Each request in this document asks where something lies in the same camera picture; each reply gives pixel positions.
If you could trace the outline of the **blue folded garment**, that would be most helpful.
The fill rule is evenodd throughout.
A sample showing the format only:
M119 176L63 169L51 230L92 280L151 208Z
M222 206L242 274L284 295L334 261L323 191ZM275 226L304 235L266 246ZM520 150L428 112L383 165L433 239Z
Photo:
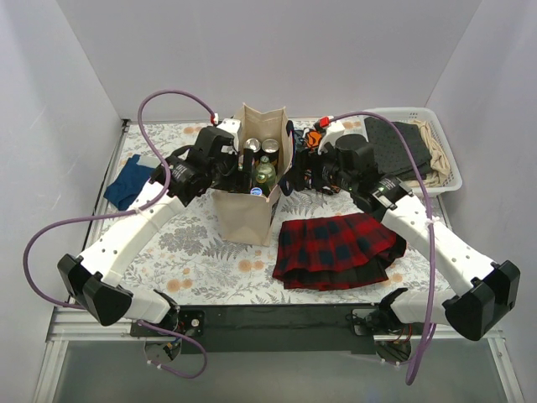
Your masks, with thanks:
M129 157L116 180L107 187L105 199L118 211L127 211L159 164L159 159L152 156L135 154Z

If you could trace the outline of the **red plaid skirt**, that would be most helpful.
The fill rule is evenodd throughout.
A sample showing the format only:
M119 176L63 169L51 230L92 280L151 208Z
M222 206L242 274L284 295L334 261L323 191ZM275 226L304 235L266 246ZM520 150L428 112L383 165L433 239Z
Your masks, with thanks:
M287 290L348 290L384 282L406 241L364 213L285 221L272 277Z

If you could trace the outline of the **silver can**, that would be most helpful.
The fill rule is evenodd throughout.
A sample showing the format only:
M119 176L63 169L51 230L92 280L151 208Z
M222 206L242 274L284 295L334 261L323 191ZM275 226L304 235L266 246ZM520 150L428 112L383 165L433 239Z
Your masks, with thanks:
M277 166L279 162L279 142L275 139L265 139L262 142L263 155L268 157L268 161Z
M259 158L262 154L262 143L259 139L256 138L247 139L244 142L243 148L252 150L256 158Z

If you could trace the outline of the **blue cap Pocari bottle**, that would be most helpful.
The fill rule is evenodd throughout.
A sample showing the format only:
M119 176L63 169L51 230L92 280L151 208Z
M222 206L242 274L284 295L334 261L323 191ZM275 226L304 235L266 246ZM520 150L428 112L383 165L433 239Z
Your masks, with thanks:
M261 196L263 191L259 187L253 187L250 191L250 194L253 196Z

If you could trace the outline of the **beige canvas tote bag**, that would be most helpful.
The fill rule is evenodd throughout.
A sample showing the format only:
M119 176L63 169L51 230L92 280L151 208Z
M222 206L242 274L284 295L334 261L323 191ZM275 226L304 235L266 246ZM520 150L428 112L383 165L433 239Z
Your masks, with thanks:
M238 132L240 149L248 139L274 139L279 143L277 179L281 180L291 168L293 157L293 137L287 130L289 120L286 110L282 107L261 113L243 105L233 118L241 122ZM269 245L281 195L279 186L276 186L269 196L214 190L212 197L222 238L234 243Z

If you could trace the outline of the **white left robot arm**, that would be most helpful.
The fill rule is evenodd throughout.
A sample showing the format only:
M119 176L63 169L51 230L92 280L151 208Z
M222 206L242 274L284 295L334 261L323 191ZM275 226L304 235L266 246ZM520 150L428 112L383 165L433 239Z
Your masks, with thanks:
M162 336L179 324L179 305L165 293L121 285L145 245L197 196L211 187L234 186L242 125L233 118L203 128L194 144L175 150L136 196L133 214L118 219L78 256L66 254L58 269L69 294L104 327L142 320Z

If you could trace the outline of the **silver top can right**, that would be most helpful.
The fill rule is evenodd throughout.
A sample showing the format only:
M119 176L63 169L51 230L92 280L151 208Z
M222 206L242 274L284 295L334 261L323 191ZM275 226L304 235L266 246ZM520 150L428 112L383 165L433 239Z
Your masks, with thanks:
M268 161L277 166L279 162L279 142L275 139L265 139L262 142L263 155L268 157Z

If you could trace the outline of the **orange black patterned garment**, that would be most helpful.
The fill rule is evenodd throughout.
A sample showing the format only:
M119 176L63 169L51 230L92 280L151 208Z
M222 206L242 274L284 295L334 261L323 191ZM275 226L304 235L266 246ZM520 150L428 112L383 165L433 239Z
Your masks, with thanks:
M325 133L321 133L312 128L300 129L292 127L289 135L293 143L293 156L315 156L321 151L321 140Z

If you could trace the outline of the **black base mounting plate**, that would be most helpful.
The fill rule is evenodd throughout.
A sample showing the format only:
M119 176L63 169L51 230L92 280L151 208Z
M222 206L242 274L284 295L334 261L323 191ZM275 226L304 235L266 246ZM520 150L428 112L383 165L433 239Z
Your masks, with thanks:
M405 340L403 327L382 319L375 303L186 306L176 329L209 353L370 354L375 336Z

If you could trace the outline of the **dark grey dotted cloth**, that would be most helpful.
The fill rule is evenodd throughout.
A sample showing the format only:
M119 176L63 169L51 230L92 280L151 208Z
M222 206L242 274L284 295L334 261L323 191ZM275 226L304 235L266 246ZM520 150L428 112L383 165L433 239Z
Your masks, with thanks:
M415 180L416 175L410 159L395 131L384 121L376 118L367 117L364 123L368 142L374 148L378 170L384 174L396 175L402 181ZM404 137L421 179L424 180L432 172L431 154L421 137L419 127L416 124L401 122L394 122L394 126Z

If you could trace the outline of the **white plastic basket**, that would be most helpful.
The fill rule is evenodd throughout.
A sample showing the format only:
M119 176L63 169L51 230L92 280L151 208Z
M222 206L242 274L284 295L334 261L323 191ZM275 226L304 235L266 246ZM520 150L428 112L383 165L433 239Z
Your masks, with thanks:
M399 136L384 121L361 116L362 133L373 145L375 162L383 174L393 174L420 193L420 176L430 196L461 188L462 179L436 114L424 107L374 108L397 127L418 168L414 171Z

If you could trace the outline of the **floral tablecloth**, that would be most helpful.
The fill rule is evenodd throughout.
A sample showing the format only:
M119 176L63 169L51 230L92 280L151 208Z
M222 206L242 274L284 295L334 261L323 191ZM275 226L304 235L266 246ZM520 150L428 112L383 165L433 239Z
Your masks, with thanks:
M286 290L273 278L282 222L356 211L346 192L293 192L279 200L270 244L251 246L221 238L212 194L207 192L152 237L126 269L121 285L159 290L181 305L376 303L399 287L428 290L429 264L413 248L387 268L387 280L361 288Z

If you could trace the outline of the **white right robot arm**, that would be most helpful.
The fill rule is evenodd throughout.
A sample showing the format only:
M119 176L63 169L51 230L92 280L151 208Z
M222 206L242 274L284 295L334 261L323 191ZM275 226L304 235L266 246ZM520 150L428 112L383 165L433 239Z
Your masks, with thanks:
M347 191L360 210L426 257L450 286L434 296L399 288L381 300L370 323L393 334L410 323L449 325L477 341L514 308L519 268L509 260L495 262L434 221L428 199L420 200L397 176L379 172L362 135L342 135L319 150L296 146L287 180L297 191Z

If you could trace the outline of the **silver top can left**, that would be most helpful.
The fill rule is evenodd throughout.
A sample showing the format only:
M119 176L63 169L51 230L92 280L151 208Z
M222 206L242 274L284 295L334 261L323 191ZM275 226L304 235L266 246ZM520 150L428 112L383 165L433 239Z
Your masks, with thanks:
M259 158L262 154L262 143L259 139L256 138L247 139L244 142L243 148L252 150L256 158Z

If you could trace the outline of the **beige cloth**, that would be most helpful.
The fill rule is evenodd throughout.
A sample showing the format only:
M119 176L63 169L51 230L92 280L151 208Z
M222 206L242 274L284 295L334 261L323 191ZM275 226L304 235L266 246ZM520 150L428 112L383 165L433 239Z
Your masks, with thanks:
M426 148L429 150L431 160L429 163L432 172L425 176L426 187L440 187L448 180L451 165L440 143L433 137L431 126L425 122L414 119L412 121L419 131Z

